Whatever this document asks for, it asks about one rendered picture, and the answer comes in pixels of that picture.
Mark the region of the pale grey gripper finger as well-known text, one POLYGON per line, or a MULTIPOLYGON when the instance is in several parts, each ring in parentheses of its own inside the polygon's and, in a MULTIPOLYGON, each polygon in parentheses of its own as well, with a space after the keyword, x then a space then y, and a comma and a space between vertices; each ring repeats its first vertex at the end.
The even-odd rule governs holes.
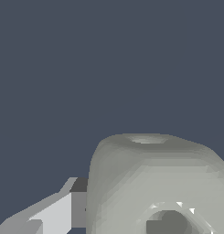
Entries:
POLYGON ((87 184, 85 177, 70 177, 58 193, 7 218, 0 234, 67 234, 85 228, 87 184))

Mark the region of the grey-white rounded hollow object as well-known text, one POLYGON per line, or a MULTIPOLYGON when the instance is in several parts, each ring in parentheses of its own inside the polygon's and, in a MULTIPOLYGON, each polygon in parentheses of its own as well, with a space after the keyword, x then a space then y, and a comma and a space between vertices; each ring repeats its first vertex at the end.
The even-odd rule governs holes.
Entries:
POLYGON ((87 186, 86 234, 148 234, 149 220, 183 215, 183 234, 224 234, 224 161, 168 134, 124 133, 99 142, 87 186))

